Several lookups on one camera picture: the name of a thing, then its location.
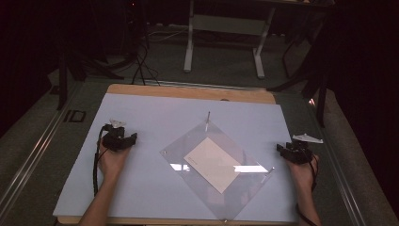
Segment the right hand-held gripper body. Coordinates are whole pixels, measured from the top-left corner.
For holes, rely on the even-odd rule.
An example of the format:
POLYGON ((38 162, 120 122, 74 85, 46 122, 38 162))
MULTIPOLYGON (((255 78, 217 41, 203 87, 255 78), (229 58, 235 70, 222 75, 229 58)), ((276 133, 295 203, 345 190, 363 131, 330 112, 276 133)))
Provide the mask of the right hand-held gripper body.
POLYGON ((293 140, 286 143, 287 160, 295 164, 310 163, 312 159, 312 151, 309 149, 310 143, 323 144, 322 139, 311 137, 307 134, 293 135, 293 140))

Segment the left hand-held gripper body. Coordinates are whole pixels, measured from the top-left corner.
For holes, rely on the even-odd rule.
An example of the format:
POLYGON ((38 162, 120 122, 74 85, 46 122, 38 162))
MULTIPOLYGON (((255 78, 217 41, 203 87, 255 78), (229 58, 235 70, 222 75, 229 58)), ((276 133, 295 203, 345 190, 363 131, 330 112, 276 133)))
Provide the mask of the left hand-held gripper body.
POLYGON ((105 148, 118 151, 124 148, 125 144, 125 128, 126 123, 124 121, 110 120, 110 123, 106 123, 103 129, 107 132, 103 136, 103 145, 105 148))

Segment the person's left hand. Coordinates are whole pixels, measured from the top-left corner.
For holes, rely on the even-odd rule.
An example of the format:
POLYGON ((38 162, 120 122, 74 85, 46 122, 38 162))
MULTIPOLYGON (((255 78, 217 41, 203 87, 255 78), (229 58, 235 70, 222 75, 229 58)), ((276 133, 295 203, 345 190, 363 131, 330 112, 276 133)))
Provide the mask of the person's left hand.
POLYGON ((130 148, 110 151, 100 141, 100 169, 106 181, 117 180, 120 177, 130 151, 130 148))

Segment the person's right hand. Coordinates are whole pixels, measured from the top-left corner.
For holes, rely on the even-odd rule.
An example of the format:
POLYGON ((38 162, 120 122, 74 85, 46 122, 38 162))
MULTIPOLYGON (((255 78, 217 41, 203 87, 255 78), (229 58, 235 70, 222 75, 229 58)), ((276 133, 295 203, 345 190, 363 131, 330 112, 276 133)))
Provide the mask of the person's right hand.
POLYGON ((298 165, 286 160, 297 190, 313 192, 316 187, 316 178, 319 170, 318 163, 319 156, 316 154, 306 164, 298 165))

